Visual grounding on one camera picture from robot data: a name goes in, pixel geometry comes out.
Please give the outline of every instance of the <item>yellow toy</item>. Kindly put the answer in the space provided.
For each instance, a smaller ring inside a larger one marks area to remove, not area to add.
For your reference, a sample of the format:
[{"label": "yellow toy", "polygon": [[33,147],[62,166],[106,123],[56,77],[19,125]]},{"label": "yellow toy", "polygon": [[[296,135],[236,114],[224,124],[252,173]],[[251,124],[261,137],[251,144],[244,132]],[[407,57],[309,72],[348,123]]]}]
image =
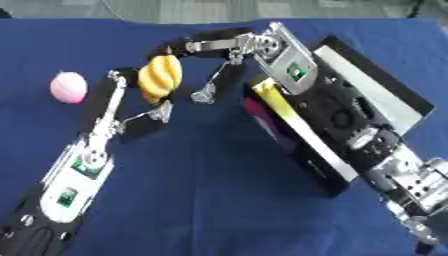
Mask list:
[{"label": "yellow toy", "polygon": [[182,66],[174,55],[157,56],[138,73],[143,97],[151,104],[158,104],[179,87],[181,81]]}]

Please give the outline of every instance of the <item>blue tablecloth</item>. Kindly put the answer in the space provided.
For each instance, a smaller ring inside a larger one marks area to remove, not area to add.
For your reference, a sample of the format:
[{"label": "blue tablecloth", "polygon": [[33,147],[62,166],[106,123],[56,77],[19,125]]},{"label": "blue tablecloth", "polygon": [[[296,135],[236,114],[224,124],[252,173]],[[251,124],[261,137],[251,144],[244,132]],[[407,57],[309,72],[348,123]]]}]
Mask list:
[{"label": "blue tablecloth", "polygon": [[[283,22],[310,45],[337,35],[432,101],[437,111],[407,139],[424,158],[448,157],[448,40],[434,23]],[[0,217],[76,137],[82,106],[48,93],[57,72],[79,72],[93,87],[108,69],[142,66],[165,40],[267,24],[0,20]],[[185,59],[184,86],[202,87],[219,63]],[[414,238],[375,192],[358,180],[338,198],[325,197],[245,113],[241,88],[212,106],[180,97],[165,130],[113,144],[117,167],[66,255],[411,255]],[[146,107],[137,92],[128,97],[129,112]]]}]

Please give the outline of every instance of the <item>wire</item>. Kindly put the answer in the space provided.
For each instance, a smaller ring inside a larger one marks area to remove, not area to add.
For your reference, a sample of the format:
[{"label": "wire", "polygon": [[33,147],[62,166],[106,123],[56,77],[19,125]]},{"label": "wire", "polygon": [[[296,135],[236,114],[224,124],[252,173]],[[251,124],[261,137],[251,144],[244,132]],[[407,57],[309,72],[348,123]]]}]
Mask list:
[{"label": "wire", "polygon": [[107,0],[101,0],[101,2],[104,4],[104,6],[106,7],[106,9],[115,17],[119,18],[120,20],[127,20],[126,18],[124,18],[123,16],[121,16],[120,14],[118,14],[117,11],[114,10],[114,8],[112,8],[112,6],[110,5],[110,3]]}]

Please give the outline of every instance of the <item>robotic arm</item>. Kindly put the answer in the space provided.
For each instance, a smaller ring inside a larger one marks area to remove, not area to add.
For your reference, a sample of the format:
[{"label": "robotic arm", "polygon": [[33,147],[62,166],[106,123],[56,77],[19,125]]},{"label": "robotic arm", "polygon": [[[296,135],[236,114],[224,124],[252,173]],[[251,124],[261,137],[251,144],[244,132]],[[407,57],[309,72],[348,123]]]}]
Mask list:
[{"label": "robotic arm", "polygon": [[42,181],[0,226],[0,255],[60,255],[114,168],[114,157],[107,149],[109,140],[115,135],[125,139],[136,135],[132,130],[141,126],[142,120],[152,131],[168,121],[168,103],[118,121],[122,98],[135,77],[132,69],[112,70],[99,84],[96,94],[88,99],[79,138],[65,148]]},{"label": "robotic arm", "polygon": [[[199,33],[166,43],[158,53],[226,59],[191,95],[207,104],[241,78],[244,57],[253,56],[266,76],[250,87],[269,94],[264,100],[271,107],[281,102],[276,112],[286,122],[318,134],[326,144],[317,150],[323,158],[342,159],[335,164],[353,168],[375,189],[420,241],[417,253],[428,254],[437,242],[448,244],[448,162],[421,160],[366,97],[281,23],[271,23],[260,35],[244,29]],[[308,134],[301,136],[311,140]]]}]

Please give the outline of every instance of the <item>pink sphere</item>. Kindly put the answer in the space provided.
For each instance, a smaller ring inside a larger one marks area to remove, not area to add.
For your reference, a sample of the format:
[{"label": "pink sphere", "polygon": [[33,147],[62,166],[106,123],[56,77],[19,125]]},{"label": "pink sphere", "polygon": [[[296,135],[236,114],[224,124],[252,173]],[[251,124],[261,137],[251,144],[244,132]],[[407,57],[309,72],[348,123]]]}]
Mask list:
[{"label": "pink sphere", "polygon": [[76,72],[61,72],[51,81],[50,92],[61,102],[80,103],[87,94],[87,82]]}]

